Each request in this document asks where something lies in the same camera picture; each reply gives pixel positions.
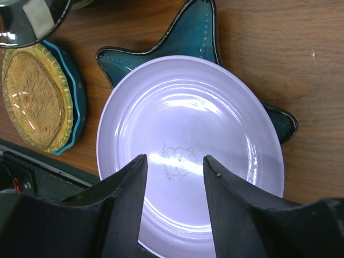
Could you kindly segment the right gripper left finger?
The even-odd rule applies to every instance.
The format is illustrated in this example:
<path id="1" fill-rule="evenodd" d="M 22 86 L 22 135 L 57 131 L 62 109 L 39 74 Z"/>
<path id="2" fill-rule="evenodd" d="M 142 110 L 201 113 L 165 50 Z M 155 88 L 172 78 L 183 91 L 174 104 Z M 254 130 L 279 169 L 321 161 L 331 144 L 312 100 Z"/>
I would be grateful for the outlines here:
<path id="1" fill-rule="evenodd" d="M 62 202 L 1 194 L 1 257 L 135 257 L 147 172 L 141 154 Z"/>

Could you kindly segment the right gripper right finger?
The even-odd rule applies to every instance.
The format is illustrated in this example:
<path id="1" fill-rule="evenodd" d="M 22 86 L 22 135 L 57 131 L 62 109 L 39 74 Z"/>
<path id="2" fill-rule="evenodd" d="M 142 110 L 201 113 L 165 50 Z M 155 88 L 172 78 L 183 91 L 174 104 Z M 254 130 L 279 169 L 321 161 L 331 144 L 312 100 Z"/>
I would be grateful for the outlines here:
<path id="1" fill-rule="evenodd" d="M 343 257 L 343 199 L 295 203 L 203 160 L 217 257 Z"/>

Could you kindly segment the black rimmed checkered plate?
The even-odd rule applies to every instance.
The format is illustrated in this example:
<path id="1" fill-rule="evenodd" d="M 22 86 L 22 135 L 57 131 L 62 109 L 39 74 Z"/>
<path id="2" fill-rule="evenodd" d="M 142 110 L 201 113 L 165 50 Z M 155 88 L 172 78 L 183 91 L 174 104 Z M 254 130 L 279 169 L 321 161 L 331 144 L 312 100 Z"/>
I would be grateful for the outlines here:
<path id="1" fill-rule="evenodd" d="M 72 1 L 1 1 L 1 47 L 39 43 L 61 25 L 71 7 Z"/>

